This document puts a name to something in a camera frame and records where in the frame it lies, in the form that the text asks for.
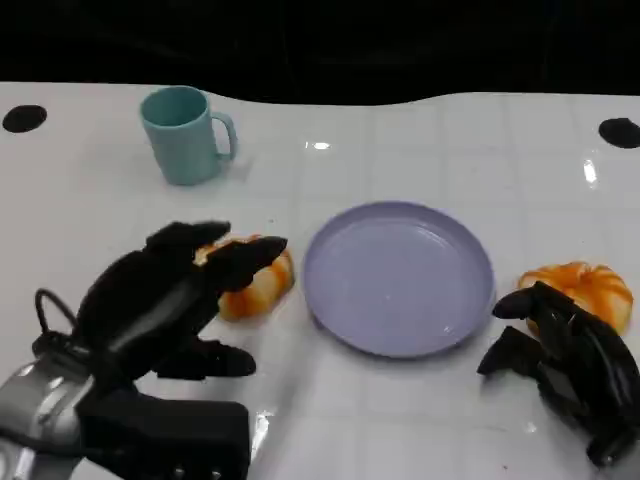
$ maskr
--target black hole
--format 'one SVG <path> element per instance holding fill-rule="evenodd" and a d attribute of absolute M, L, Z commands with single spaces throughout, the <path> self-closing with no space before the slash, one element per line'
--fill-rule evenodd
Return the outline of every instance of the black hole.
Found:
<path fill-rule="evenodd" d="M 610 118 L 600 124 L 600 136 L 614 147 L 640 147 L 640 127 L 628 118 Z"/>
<path fill-rule="evenodd" d="M 18 105 L 9 110 L 2 120 L 2 126 L 11 133 L 35 130 L 47 119 L 47 111 L 40 105 Z"/>

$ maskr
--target mug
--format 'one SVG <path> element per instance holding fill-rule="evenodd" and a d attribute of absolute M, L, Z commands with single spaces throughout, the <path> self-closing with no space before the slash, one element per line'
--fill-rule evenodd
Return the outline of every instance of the mug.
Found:
<path fill-rule="evenodd" d="M 153 154 L 167 182 L 195 185 L 215 176 L 238 147 L 233 121 L 212 112 L 207 97 L 193 87 L 167 87 L 140 105 L 140 117 Z M 229 153 L 218 152 L 211 119 L 220 120 L 229 135 Z"/>

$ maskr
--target lavender plate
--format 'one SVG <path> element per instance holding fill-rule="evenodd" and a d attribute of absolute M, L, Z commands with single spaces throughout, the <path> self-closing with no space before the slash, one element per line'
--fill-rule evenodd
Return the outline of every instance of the lavender plate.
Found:
<path fill-rule="evenodd" d="M 466 227 L 418 204 L 347 210 L 314 237 L 304 291 L 317 320 L 344 342 L 407 358 L 451 347 L 490 317 L 487 253 Z"/>

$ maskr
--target orange pumpkin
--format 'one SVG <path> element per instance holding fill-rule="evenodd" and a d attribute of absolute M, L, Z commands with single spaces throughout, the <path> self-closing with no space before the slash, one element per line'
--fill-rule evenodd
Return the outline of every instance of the orange pumpkin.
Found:
<path fill-rule="evenodd" d="M 204 265 L 207 255 L 230 242 L 248 242 L 259 237 L 252 235 L 247 239 L 236 238 L 205 245 L 196 252 L 194 263 Z M 289 251 L 285 250 L 270 266 L 256 273 L 247 288 L 224 293 L 218 302 L 220 315 L 225 320 L 234 321 L 266 313 L 291 288 L 293 282 L 293 262 Z"/>
<path fill-rule="evenodd" d="M 618 333 L 629 325 L 633 295 L 622 278 L 605 265 L 593 267 L 585 262 L 549 265 L 526 272 L 518 287 L 530 287 L 538 280 L 571 297 L 579 307 L 597 315 Z M 536 324 L 531 320 L 527 324 L 537 334 Z"/>

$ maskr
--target white table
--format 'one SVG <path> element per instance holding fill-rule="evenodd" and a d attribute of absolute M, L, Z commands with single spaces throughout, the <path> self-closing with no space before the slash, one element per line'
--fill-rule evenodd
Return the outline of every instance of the white table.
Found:
<path fill-rule="evenodd" d="M 0 84 L 0 112 L 23 103 L 49 112 L 32 132 L 0 131 L 1 378 L 31 358 L 37 287 L 77 307 L 112 260 L 172 219 L 288 236 L 299 266 L 332 214 L 413 200 L 478 235 L 499 294 L 525 269 L 576 259 L 610 265 L 640 292 L 640 154 L 597 134 L 607 118 L 639 122 L 638 98 L 475 93 L 316 107 L 211 95 L 234 118 L 241 151 L 226 177 L 180 189 L 164 183 L 138 122 L 152 90 Z M 638 356 L 637 321 L 625 338 Z M 296 288 L 259 336 L 220 322 L 207 331 L 254 352 L 261 373 L 250 383 L 142 384 L 166 397 L 238 398 L 261 414 L 257 430 L 269 424 L 269 434 L 254 479 L 592 478 L 584 443 L 533 382 L 509 375 L 482 386 L 476 366 L 503 328 L 494 319 L 448 355 L 388 363 L 318 332 Z M 107 477 L 87 463 L 75 474 Z"/>

